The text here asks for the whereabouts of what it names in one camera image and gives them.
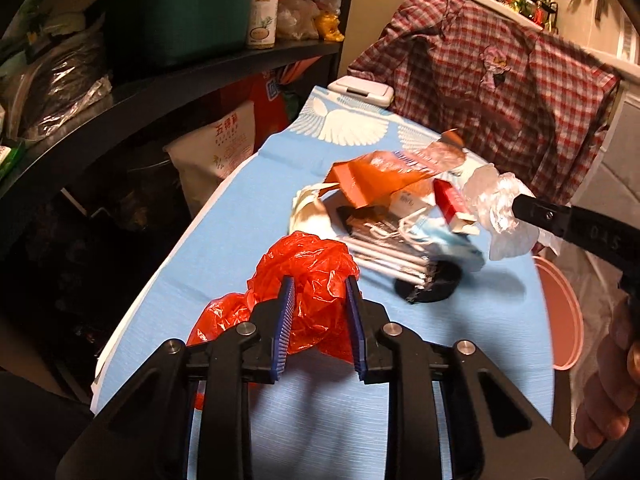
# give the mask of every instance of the red checkered shirt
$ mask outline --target red checkered shirt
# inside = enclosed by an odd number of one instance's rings
[[[577,45],[471,0],[406,0],[349,74],[386,83],[391,110],[566,203],[606,135],[619,77]]]

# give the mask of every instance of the light blue tablecloth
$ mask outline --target light blue tablecloth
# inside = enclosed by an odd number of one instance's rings
[[[287,233],[299,189],[321,182],[336,160],[413,147],[433,135],[388,112],[314,89],[298,120],[268,140],[160,272],[102,371],[98,409],[162,341],[186,339],[212,298],[246,290],[262,254]],[[378,137],[370,145],[334,144]],[[488,253],[486,232],[477,244]],[[550,333],[530,256],[488,262],[481,272],[465,275],[451,298],[435,304],[407,304],[396,296],[390,279],[366,270],[359,285],[365,298],[384,304],[392,320],[425,340],[445,345],[460,338],[474,341],[551,419]],[[365,386],[348,364],[311,350],[290,357],[281,381],[256,390],[253,402],[257,480],[383,478],[385,385]],[[196,418],[194,434],[198,424]],[[443,458],[444,478],[450,478],[446,446]]]

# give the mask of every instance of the finger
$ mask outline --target finger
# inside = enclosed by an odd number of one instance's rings
[[[618,303],[613,311],[613,319],[609,327],[609,333],[623,350],[628,350],[633,342],[634,329],[631,324],[631,315],[629,307],[626,304],[626,298]]]
[[[589,449],[596,449],[604,442],[604,435],[590,419],[584,403],[578,406],[575,413],[574,433],[578,442]]]
[[[626,358],[626,370],[631,378],[640,384],[640,341],[636,341]]]
[[[598,374],[593,374],[584,386],[584,407],[606,438],[617,440],[626,433],[629,417],[609,399]]]
[[[602,387],[609,399],[625,413],[636,403],[638,396],[638,384],[627,371],[626,355],[610,335],[598,346],[598,374]]]

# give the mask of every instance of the black tongs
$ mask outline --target black tongs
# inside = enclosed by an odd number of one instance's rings
[[[628,294],[636,338],[640,338],[640,230],[607,216],[576,206],[558,206],[526,195],[513,201],[516,218],[555,234],[622,271],[618,283]],[[578,445],[574,452],[591,480],[638,478],[640,458],[640,402],[629,411],[631,425],[619,441],[597,450]]]
[[[518,195],[512,206],[520,220],[553,233],[622,271],[620,288],[629,295],[640,336],[640,231],[608,216],[576,206],[559,206]]]
[[[207,381],[197,475],[248,480],[248,383],[273,384],[284,370],[295,305],[293,279],[248,322],[213,341],[169,339],[120,388],[64,456],[56,480],[186,478],[194,398]]]
[[[580,461],[473,342],[425,342],[390,322],[347,281],[354,366],[364,383],[389,384],[385,480],[440,480],[433,381],[440,382],[455,479],[578,480]]]

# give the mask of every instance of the green storage box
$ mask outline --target green storage box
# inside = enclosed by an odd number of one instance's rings
[[[110,66],[129,78],[241,50],[251,0],[97,0]]]

